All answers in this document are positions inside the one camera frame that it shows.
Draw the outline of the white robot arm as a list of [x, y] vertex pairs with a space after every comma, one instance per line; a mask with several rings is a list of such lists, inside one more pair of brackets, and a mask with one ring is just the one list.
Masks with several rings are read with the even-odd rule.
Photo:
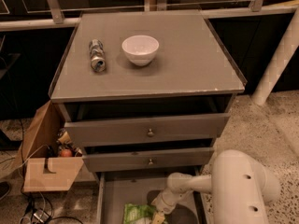
[[214, 224], [269, 224], [265, 206], [279, 199], [281, 185], [267, 167], [248, 154], [225, 150], [210, 175], [173, 173], [153, 200], [151, 224], [162, 224], [177, 204], [193, 192], [212, 195]]

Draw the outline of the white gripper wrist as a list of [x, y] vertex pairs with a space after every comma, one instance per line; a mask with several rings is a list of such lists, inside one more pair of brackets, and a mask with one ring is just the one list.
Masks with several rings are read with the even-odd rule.
[[153, 214], [151, 224], [163, 224], [165, 220], [164, 215], [170, 214], [175, 209], [180, 198], [180, 193], [174, 193], [171, 189], [162, 190], [151, 202], [157, 210]]

